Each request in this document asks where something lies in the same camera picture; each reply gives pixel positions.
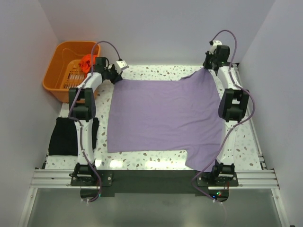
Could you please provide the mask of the orange plastic basket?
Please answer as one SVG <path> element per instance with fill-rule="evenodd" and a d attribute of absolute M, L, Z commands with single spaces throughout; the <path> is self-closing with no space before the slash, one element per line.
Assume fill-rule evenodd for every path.
<path fill-rule="evenodd" d="M 82 58 L 91 54 L 94 41 L 67 41 L 59 44 L 53 54 L 42 85 L 62 103 L 69 102 L 69 89 L 86 77 L 79 66 Z"/>

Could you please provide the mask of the orange t shirt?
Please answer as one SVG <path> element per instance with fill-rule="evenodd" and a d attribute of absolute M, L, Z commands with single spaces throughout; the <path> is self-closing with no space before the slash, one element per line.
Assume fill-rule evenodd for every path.
<path fill-rule="evenodd" d="M 91 54 L 87 54 L 82 57 L 82 59 L 79 62 L 79 67 L 84 73 L 89 73 L 91 71 L 91 66 L 95 64 L 95 59 L 97 55 L 93 55 L 93 58 L 91 57 Z"/>

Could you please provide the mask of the folded black t shirt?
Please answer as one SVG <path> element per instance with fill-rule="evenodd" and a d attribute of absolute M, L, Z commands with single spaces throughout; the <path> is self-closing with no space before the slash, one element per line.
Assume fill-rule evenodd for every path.
<path fill-rule="evenodd" d="M 49 143 L 49 155 L 77 156 L 83 148 L 87 158 L 93 160 L 98 127 L 98 118 L 91 119 L 89 123 L 83 122 L 82 135 L 80 136 L 78 123 L 69 118 L 58 117 Z"/>

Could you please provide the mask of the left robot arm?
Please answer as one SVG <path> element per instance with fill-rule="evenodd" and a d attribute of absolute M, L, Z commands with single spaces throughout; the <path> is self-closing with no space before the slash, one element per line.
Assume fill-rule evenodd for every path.
<path fill-rule="evenodd" d="M 123 70 L 128 67 L 121 57 L 110 63 L 106 57 L 96 57 L 86 78 L 77 87 L 69 89 L 68 118 L 74 121 L 77 135 L 78 161 L 70 174 L 72 186 L 100 184 L 95 166 L 93 125 L 97 123 L 94 92 L 105 80 L 112 84 L 121 81 Z"/>

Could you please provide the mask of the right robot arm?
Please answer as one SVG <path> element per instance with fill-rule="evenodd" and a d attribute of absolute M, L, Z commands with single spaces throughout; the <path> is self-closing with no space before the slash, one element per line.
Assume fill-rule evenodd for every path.
<path fill-rule="evenodd" d="M 243 91 L 237 80 L 235 69 L 228 62 L 230 48 L 220 41 L 210 42 L 203 66 L 212 70 L 224 88 L 218 115 L 224 120 L 223 144 L 210 172 L 203 172 L 197 177 L 197 186 L 237 186 L 235 173 L 235 141 L 237 130 L 233 126 L 240 123 L 246 115 L 249 94 Z"/>

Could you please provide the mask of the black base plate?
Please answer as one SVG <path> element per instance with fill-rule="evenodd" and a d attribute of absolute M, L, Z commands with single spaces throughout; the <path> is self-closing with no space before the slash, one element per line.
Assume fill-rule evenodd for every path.
<path fill-rule="evenodd" d="M 237 175 L 211 178 L 195 170 L 98 170 L 84 175 L 71 173 L 71 186 L 80 187 L 83 199 L 114 197 L 118 193 L 209 194 L 225 201 L 229 188 L 239 186 Z"/>

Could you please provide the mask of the aluminium rail frame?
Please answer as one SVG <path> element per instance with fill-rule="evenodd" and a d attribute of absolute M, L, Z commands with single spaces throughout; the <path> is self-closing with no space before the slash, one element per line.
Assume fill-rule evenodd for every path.
<path fill-rule="evenodd" d="M 235 157 L 238 190 L 269 190 L 276 208 L 278 221 L 284 227 L 290 225 L 276 173 L 268 169 L 261 151 L 252 120 L 236 128 Z M 106 143 L 98 143 L 97 166 L 100 170 L 190 170 L 185 167 L 185 152 L 159 151 L 136 152 L 109 155 L 105 151 Z M 46 157 L 42 169 L 36 169 L 30 185 L 30 192 L 22 213 L 20 224 L 29 222 L 30 212 L 39 189 L 72 189 L 72 157 Z"/>

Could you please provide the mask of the purple t shirt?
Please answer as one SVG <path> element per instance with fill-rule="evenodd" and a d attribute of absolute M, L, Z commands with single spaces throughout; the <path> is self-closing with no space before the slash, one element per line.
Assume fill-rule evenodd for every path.
<path fill-rule="evenodd" d="M 208 172 L 222 143 L 219 103 L 214 78 L 205 69 L 175 81 L 124 79 L 113 90 L 107 150 L 185 150 L 187 167 Z"/>

